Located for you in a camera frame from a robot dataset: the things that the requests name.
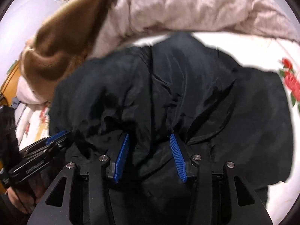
red rose print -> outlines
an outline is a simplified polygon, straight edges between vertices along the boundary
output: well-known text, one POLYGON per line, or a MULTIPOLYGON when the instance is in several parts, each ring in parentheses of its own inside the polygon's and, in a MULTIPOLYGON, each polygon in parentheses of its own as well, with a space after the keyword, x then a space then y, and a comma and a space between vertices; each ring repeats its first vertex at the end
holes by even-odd
POLYGON ((282 61, 284 66, 286 66, 288 69, 293 69, 293 65, 291 63, 291 61, 287 58, 283 58, 282 61))
POLYGON ((286 75, 284 78, 284 83, 291 91, 300 89, 300 83, 297 81, 295 75, 290 72, 284 72, 284 74, 286 75))
POLYGON ((293 93, 295 99, 297 101, 300 101, 300 84, 299 83, 295 85, 295 89, 292 91, 292 93, 293 93))

blue gripper pad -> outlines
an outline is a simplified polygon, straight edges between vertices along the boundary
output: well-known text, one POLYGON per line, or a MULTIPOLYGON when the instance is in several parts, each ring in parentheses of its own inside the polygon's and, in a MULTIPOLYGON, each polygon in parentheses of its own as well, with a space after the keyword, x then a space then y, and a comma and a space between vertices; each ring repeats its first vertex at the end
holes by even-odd
POLYGON ((66 131, 61 131, 55 135, 50 136, 46 141, 46 145, 49 145, 52 141, 58 139, 59 137, 63 136, 66 133, 67 133, 66 131))
POLYGON ((170 137, 170 147, 173 153, 173 157, 175 160, 175 165, 177 168, 177 173, 179 178, 185 183, 188 179, 186 171, 185 171, 185 161, 183 159, 183 156, 181 154, 181 151, 179 149, 177 140, 174 136, 174 134, 171 134, 170 137))
POLYGON ((118 159, 115 163, 115 174, 113 176, 115 183, 117 183, 119 179, 122 177, 124 164, 126 162, 128 151, 129 151, 129 134, 126 134, 121 150, 119 152, 118 159))

metal screw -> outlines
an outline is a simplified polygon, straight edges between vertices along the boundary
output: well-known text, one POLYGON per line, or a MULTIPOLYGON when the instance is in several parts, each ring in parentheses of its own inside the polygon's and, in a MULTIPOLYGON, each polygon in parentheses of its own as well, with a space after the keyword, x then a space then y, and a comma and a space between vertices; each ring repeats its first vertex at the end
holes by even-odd
POLYGON ((100 160, 101 162, 105 162, 105 161, 107 161, 107 159, 108 159, 108 156, 107 156, 107 155, 103 155, 103 156, 100 156, 100 157, 99 157, 99 160, 100 160))
POLYGON ((71 169, 71 168, 73 168, 75 166, 75 164, 73 163, 73 162, 69 162, 67 165, 66 165, 66 167, 68 168, 68 169, 71 169))
POLYGON ((200 160, 201 160, 201 156, 198 155, 198 154, 194 154, 194 155, 193 155, 193 159, 194 159, 195 161, 200 161, 200 160))
POLYGON ((227 162, 226 165, 229 168, 233 168, 234 167, 234 163, 233 162, 227 162))

brown blanket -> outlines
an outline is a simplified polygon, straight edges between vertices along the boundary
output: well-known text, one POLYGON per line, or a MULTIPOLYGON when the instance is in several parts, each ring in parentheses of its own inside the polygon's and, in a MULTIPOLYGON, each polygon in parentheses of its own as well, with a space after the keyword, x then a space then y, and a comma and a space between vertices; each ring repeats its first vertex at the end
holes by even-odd
POLYGON ((51 101, 58 82, 87 55, 102 57, 141 34, 226 30, 299 42, 273 0, 112 1, 73 0, 43 23, 20 61, 36 95, 51 101))
POLYGON ((20 57, 21 73, 35 94, 51 101, 59 81, 92 50, 113 0, 72 0, 46 19, 20 57))

human hand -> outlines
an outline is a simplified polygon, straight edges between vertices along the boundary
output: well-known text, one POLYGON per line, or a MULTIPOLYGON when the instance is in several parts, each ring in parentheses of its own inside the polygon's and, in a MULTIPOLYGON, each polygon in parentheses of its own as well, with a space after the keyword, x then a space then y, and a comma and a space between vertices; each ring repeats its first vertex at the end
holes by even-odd
POLYGON ((16 207, 19 211, 28 214, 33 212, 34 205, 37 204, 40 199, 42 198, 43 194, 45 193, 46 189, 43 184, 42 178, 40 175, 36 176, 35 178, 32 179, 32 182, 34 183, 32 186, 33 192, 36 197, 36 201, 34 201, 34 198, 31 197, 29 194, 24 193, 19 190, 15 191, 9 187, 7 189, 7 195, 10 200, 10 202, 13 204, 14 207, 16 207))

